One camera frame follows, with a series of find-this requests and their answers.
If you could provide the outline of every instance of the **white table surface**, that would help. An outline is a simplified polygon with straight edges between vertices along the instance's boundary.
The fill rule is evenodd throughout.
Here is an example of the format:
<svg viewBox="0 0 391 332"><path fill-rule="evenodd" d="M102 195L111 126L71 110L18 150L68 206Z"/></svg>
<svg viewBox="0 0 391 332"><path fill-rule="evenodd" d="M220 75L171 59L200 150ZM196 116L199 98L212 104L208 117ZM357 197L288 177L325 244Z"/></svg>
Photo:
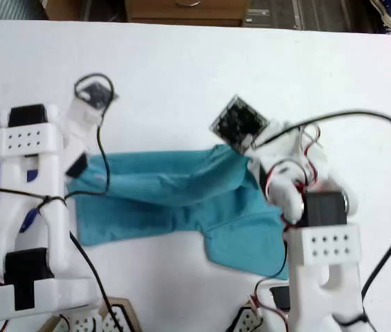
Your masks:
<svg viewBox="0 0 391 332"><path fill-rule="evenodd" d="M0 21L0 111L54 102L101 71L119 101L102 130L108 152L202 149L236 93L268 118L296 121L351 107L391 114L391 36L246 28ZM391 243L391 126L370 118L322 125L329 159L358 194L361 279ZM224 331L256 275L210 263L196 232L87 250L108 294L128 297L144 331ZM391 331L391 261L365 306ZM34 331L45 316L13 320Z"/></svg>

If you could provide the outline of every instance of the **black circuit board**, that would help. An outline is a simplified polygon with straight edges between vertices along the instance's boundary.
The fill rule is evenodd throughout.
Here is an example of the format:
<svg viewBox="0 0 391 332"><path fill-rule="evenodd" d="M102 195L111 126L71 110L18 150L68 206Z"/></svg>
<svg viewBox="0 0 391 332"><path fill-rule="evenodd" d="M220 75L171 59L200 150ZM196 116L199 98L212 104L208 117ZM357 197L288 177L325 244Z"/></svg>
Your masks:
<svg viewBox="0 0 391 332"><path fill-rule="evenodd" d="M237 95L210 126L238 153L244 152L266 128L268 121Z"/></svg>

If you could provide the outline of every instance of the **shoe lace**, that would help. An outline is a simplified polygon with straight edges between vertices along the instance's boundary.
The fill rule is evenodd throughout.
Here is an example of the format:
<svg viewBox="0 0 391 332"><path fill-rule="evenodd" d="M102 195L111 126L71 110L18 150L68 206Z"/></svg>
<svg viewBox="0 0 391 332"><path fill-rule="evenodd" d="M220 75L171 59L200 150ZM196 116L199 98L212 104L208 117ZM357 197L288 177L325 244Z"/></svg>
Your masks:
<svg viewBox="0 0 391 332"><path fill-rule="evenodd" d="M388 26L384 25L384 34L385 35L391 35L391 28L389 28Z"/></svg>

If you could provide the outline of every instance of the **floor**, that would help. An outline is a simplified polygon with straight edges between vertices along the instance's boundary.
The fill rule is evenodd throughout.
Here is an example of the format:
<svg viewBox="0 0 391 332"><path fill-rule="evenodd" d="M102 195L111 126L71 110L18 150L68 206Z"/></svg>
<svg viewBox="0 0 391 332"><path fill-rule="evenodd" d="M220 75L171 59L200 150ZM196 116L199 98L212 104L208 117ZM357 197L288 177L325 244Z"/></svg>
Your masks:
<svg viewBox="0 0 391 332"><path fill-rule="evenodd" d="M376 33L381 25L370 0L251 0L245 26Z"/></svg>

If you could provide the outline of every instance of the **white plastic part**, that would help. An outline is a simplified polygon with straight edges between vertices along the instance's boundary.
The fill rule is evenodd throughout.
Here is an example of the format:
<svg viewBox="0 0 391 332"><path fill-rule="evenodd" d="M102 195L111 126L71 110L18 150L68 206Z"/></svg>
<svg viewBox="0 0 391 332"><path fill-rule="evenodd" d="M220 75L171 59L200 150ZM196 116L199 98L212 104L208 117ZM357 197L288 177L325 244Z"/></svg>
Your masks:
<svg viewBox="0 0 391 332"><path fill-rule="evenodd" d="M264 142L264 140L274 136L285 127L289 127L289 124L284 124L283 126L274 120L270 121L267 128L258 136L255 144L258 145ZM308 136L300 137L300 132L293 130L259 149L249 148L245 153L246 156L251 157L251 160L248 162L248 169L254 175L257 183L263 185L262 183L265 183L265 179L260 178L262 173L267 174L274 164L286 159L294 160L297 164L300 164L307 173L309 182L311 182L313 170L309 164L310 160L317 171L318 177L317 183L309 187L308 191L341 191L347 203L347 213L348 215L353 215L358 208L355 193L347 183L342 181L331 170L325 152L320 145L312 145L308 150L306 158L300 148L301 140L303 141L303 147L310 142ZM269 203L279 206L286 219L291 223L296 223L300 220L303 213L302 196L295 187L297 181L303 180L304 173L298 165L292 162L285 162L273 170L269 187L262 188L264 193L266 193L266 189L269 193Z"/></svg>
<svg viewBox="0 0 391 332"><path fill-rule="evenodd" d="M71 332L102 332L102 318L97 311L68 316Z"/></svg>
<svg viewBox="0 0 391 332"><path fill-rule="evenodd" d="M0 162L11 156L27 156L58 150L62 139L57 127L51 123L0 129Z"/></svg>
<svg viewBox="0 0 391 332"><path fill-rule="evenodd" d="M47 108L48 117L57 114L54 106ZM53 123L35 124L0 129L0 188L31 192L42 196L64 196L64 174L61 155L63 140L59 128ZM37 177L27 181L27 154L37 154ZM6 253L15 249L15 238L26 214L42 202L29 196L0 192L0 276L4 274ZM64 272L69 265L68 210L61 201L53 201L42 209L48 226L49 267L54 274Z"/></svg>
<svg viewBox="0 0 391 332"><path fill-rule="evenodd" d="M291 264L312 266L358 263L361 260L360 231L356 224L292 229Z"/></svg>
<svg viewBox="0 0 391 332"><path fill-rule="evenodd" d="M349 238L347 245L345 234L352 237L352 242L349 243ZM334 235L339 237L335 242ZM318 243L318 236L326 236L327 240L322 238ZM358 227L290 228L286 240L289 248L290 332L342 331L332 317L348 322L363 312L358 271L360 254L356 252L360 244ZM324 254L315 256L314 246L317 251L328 250L330 253L336 248L343 251L328 257ZM342 258L346 246L353 252ZM326 280L322 278L323 269L329 270ZM370 327L360 322L343 331L368 332Z"/></svg>
<svg viewBox="0 0 391 332"><path fill-rule="evenodd" d="M123 311L118 306L112 306L112 311L115 314L118 323L120 323L120 326L123 329L123 332L134 332L129 328L129 325L127 324L126 317L123 314ZM113 323L112 316L108 313L106 317L103 320L102 324L102 332L119 332L116 325Z"/></svg>
<svg viewBox="0 0 391 332"><path fill-rule="evenodd" d="M235 325L233 332L262 332L261 317L256 316L250 308L245 308L241 315L238 318L237 324Z"/></svg>
<svg viewBox="0 0 391 332"><path fill-rule="evenodd" d="M62 156L64 172L87 150L87 138L101 123L101 114L101 110L94 109L76 97L72 100L63 126L65 136Z"/></svg>
<svg viewBox="0 0 391 332"><path fill-rule="evenodd" d="M98 304L100 294L91 278L43 279L34 282L35 307L15 311L14 286L0 286L0 320Z"/></svg>

